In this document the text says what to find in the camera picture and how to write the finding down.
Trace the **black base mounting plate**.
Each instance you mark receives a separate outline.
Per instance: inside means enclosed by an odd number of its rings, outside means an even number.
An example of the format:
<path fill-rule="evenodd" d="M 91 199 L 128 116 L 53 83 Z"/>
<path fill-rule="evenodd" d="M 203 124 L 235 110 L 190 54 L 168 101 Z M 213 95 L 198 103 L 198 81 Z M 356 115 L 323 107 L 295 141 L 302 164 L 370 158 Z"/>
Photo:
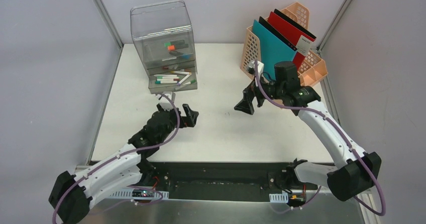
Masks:
<path fill-rule="evenodd" d="M 153 162 L 138 186 L 166 191 L 168 199 L 268 202 L 270 194 L 316 191 L 290 179 L 281 163 Z"/>

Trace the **red folder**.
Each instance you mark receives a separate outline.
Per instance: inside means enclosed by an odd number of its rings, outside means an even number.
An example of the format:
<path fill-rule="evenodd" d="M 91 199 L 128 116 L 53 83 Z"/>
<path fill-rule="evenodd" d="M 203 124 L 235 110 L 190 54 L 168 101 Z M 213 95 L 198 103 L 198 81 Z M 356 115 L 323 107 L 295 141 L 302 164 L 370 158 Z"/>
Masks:
<path fill-rule="evenodd" d="M 293 59 L 293 63 L 296 65 L 297 69 L 299 69 L 305 60 L 311 45 L 316 40 L 316 36 L 278 9 L 270 12 L 267 21 L 296 47 L 297 51 Z"/>

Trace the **green cap black highlighter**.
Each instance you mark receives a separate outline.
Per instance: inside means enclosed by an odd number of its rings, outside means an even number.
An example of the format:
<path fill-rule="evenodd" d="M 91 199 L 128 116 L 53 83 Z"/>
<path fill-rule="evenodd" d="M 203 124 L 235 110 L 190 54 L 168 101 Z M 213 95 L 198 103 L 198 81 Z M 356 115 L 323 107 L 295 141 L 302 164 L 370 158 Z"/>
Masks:
<path fill-rule="evenodd" d="M 169 46 L 172 46 L 172 45 L 180 45 L 180 44 L 185 44 L 185 41 L 184 40 L 169 41 L 169 42 L 164 43 L 164 46 L 169 47 Z"/>

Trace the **dark red cap marker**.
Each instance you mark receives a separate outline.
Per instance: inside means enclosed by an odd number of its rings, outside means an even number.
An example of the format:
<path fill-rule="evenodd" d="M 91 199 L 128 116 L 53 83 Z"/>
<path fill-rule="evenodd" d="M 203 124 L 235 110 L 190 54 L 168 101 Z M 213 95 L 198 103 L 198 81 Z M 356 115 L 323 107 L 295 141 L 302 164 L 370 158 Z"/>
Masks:
<path fill-rule="evenodd" d="M 172 78 L 162 78 L 162 79 L 156 80 L 156 82 L 160 82 L 160 83 L 166 83 L 166 82 L 178 83 L 179 81 L 180 81 L 179 79 L 172 79 Z"/>

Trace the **teal folder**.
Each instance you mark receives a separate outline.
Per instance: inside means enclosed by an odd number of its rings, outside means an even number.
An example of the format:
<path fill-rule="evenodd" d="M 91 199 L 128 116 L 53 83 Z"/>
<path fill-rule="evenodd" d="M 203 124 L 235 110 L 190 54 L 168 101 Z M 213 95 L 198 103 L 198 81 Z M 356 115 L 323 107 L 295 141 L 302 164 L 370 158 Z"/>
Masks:
<path fill-rule="evenodd" d="M 275 64 L 293 61 L 297 49 L 263 17 L 254 20 L 252 32 L 260 41 L 260 61 L 264 64 L 264 72 L 270 75 L 270 79 L 275 80 Z"/>

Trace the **teal cap marker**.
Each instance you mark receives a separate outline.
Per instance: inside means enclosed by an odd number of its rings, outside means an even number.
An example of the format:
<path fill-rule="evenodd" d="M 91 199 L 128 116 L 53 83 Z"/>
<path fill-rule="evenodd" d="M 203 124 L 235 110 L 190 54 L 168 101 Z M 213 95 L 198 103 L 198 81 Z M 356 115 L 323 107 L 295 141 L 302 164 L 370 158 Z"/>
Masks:
<path fill-rule="evenodd" d="M 172 80 L 160 80 L 155 81 L 155 84 L 178 84 L 179 81 L 172 81 Z"/>

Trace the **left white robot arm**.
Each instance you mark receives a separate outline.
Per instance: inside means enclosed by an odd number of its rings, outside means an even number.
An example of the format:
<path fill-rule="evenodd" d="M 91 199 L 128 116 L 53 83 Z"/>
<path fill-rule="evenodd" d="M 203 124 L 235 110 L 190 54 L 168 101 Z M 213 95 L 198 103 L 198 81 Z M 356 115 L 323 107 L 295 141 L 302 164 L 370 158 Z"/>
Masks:
<path fill-rule="evenodd" d="M 143 128 L 114 154 L 76 174 L 59 174 L 48 199 L 54 209 L 52 223 L 78 223 L 117 190 L 136 183 L 149 185 L 155 168 L 148 157 L 171 141 L 180 128 L 196 125 L 199 112 L 188 104 L 182 107 L 184 116 L 173 104 L 167 108 L 157 104 L 158 110 Z"/>

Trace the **orange cap black highlighter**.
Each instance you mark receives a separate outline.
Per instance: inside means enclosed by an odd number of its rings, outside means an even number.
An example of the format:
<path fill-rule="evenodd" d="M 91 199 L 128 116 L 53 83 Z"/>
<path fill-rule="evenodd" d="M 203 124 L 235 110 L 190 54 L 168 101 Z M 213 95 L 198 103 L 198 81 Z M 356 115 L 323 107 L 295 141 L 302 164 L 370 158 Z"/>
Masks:
<path fill-rule="evenodd" d="M 175 50 L 179 50 L 179 49 L 185 49 L 188 48 L 189 45 L 188 44 L 175 44 L 175 45 L 170 45 L 167 47 L 167 49 L 169 51 L 175 51 Z"/>

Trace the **blue cap black highlighter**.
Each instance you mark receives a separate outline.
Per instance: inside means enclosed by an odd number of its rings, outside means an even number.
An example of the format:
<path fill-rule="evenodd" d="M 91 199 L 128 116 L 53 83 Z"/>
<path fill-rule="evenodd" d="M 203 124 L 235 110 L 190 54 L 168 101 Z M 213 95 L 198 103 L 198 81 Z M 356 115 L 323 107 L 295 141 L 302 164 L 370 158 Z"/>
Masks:
<path fill-rule="evenodd" d="M 177 58 L 180 58 L 180 59 L 190 59 L 191 58 L 191 54 L 185 54 L 185 53 L 182 53 L 182 52 L 179 52 L 179 51 L 176 51 L 176 50 L 169 51 L 169 54 L 172 55 L 172 56 L 175 56 Z"/>

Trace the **peach plastic file rack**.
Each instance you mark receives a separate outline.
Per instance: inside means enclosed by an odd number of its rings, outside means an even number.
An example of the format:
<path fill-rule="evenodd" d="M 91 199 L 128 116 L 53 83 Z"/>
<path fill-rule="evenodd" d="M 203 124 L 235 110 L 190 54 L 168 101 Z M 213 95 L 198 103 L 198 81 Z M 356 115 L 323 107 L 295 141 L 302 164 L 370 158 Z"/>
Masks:
<path fill-rule="evenodd" d="M 291 19 L 297 21 L 305 29 L 308 29 L 309 23 L 309 10 L 302 4 L 295 2 L 290 6 L 279 10 Z M 245 43 L 243 47 L 241 70 L 243 70 L 250 78 L 254 76 L 248 72 L 249 63 L 254 60 L 260 62 L 260 41 L 258 37 L 252 32 L 252 26 L 247 28 Z M 297 69 L 297 75 L 300 79 L 302 86 L 315 86 L 323 80 L 328 74 L 326 62 L 321 59 L 317 54 L 309 50 L 301 67 Z"/>

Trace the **purple cap marker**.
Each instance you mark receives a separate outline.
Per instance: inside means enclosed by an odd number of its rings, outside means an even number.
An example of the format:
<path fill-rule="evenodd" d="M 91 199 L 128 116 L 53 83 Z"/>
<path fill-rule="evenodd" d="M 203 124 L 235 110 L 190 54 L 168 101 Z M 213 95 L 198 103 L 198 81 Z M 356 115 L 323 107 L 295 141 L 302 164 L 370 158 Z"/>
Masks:
<path fill-rule="evenodd" d="M 178 82 L 178 86 L 180 86 L 181 84 L 184 83 L 185 80 L 187 80 L 189 77 L 191 77 L 191 74 L 187 74 L 185 75 L 182 79 L 180 79 L 180 81 Z"/>

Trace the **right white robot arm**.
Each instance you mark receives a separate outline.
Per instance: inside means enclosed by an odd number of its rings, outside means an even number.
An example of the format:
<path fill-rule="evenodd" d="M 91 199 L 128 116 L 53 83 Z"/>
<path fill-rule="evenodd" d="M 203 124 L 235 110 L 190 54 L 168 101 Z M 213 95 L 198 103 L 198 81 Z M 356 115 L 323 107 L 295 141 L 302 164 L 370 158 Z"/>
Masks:
<path fill-rule="evenodd" d="M 290 109 L 315 133 L 330 154 L 334 166 L 295 161 L 285 175 L 287 186 L 299 188 L 312 183 L 328 188 L 340 201 L 351 199 L 373 187 L 382 164 L 380 156 L 366 152 L 353 141 L 328 113 L 319 94 L 310 86 L 302 86 L 296 66 L 291 61 L 274 65 L 275 79 L 265 80 L 263 63 L 253 60 L 247 66 L 252 82 L 243 90 L 242 100 L 235 110 L 254 114 L 253 100 L 261 107 L 264 101 Z"/>

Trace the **yellow cap marker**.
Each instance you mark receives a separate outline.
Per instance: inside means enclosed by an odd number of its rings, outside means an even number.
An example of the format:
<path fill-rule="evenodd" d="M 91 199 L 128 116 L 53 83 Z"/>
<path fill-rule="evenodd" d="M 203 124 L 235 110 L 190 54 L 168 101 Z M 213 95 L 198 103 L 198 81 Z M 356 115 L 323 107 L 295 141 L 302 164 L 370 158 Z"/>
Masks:
<path fill-rule="evenodd" d="M 172 74 L 179 74 L 179 75 L 191 75 L 191 72 L 187 71 L 171 71 Z"/>

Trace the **clear grey drawer organizer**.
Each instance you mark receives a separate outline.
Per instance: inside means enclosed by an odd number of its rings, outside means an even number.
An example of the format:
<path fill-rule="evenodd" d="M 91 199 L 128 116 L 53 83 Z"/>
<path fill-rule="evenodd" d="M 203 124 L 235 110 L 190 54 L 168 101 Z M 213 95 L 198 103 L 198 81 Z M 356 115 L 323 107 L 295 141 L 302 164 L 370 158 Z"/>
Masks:
<path fill-rule="evenodd" d="M 197 89 L 194 35 L 185 2 L 174 0 L 133 7 L 130 20 L 132 40 L 148 75 L 149 91 L 160 93 Z M 191 54 L 190 59 L 180 59 L 169 54 L 164 43 L 175 40 L 184 40 L 189 45 L 188 48 L 176 51 Z M 191 69 L 191 77 L 184 83 L 193 79 L 196 79 L 196 83 L 185 86 L 155 84 L 154 74 L 172 74 L 171 71 L 179 69 Z"/>

